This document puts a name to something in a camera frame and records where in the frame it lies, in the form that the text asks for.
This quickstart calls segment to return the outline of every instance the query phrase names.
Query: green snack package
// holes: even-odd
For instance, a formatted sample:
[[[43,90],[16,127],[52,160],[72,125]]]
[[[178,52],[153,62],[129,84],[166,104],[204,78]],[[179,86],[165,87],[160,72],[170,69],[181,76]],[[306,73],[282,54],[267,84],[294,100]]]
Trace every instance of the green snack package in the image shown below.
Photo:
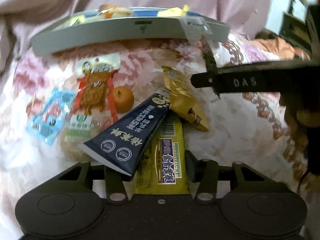
[[[182,125],[171,113],[163,121],[137,171],[137,194],[188,194]]]

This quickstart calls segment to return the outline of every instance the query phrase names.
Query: purple label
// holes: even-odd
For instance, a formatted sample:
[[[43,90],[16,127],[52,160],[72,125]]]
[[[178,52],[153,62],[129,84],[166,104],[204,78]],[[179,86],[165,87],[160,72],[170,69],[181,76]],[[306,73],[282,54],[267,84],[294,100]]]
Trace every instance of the purple label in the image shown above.
[[[162,183],[175,184],[172,139],[161,139]]]

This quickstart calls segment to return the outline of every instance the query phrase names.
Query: black cable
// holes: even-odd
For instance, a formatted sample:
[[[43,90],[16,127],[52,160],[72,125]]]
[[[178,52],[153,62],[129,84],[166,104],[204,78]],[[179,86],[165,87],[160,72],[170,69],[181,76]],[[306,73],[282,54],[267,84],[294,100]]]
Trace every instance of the black cable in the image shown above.
[[[300,181],[299,181],[299,184],[298,184],[298,190],[297,190],[297,193],[300,195],[300,187],[301,187],[301,184],[302,182],[304,181],[304,179],[306,178],[306,176],[310,173],[310,170],[308,169],[301,177]]]

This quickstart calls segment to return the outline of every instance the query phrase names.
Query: green logo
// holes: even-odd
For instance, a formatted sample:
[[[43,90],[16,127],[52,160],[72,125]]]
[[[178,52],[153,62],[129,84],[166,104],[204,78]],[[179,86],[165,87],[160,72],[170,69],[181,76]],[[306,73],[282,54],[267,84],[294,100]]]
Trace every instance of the green logo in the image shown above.
[[[87,119],[86,115],[77,115],[78,122],[84,122]]]

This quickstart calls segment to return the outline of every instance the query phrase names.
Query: gold snack package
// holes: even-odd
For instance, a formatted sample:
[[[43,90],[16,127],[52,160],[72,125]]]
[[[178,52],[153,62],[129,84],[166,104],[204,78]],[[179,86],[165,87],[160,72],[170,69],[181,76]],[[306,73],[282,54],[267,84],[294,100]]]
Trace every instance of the gold snack package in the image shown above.
[[[165,87],[170,90],[170,109],[199,130],[209,131],[208,119],[203,108],[192,96],[185,76],[171,67],[162,66],[162,69]]]
[[[188,194],[182,125],[171,113],[145,151],[137,171],[137,194]]]

